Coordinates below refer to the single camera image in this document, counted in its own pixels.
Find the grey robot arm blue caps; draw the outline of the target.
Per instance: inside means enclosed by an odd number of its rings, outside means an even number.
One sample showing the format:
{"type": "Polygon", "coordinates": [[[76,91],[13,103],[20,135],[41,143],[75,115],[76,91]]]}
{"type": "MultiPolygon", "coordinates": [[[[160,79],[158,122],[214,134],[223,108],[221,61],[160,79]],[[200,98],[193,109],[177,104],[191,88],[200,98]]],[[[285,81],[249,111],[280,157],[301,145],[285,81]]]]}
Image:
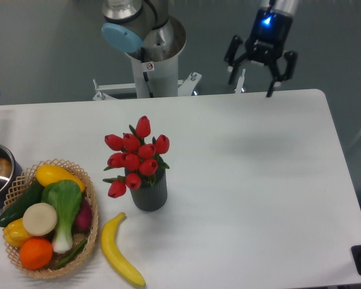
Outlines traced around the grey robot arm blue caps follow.
{"type": "MultiPolygon", "coordinates": [[[[245,61],[269,68],[274,86],[292,78],[298,54],[284,49],[298,1],[262,1],[246,40],[233,36],[225,53],[229,84],[236,80],[245,61]]],[[[131,60],[138,98],[191,96],[201,80],[193,72],[186,80],[178,78],[178,57],[186,43],[183,25],[168,13],[168,1],[105,1],[105,23],[101,32],[114,49],[131,60]]]]}

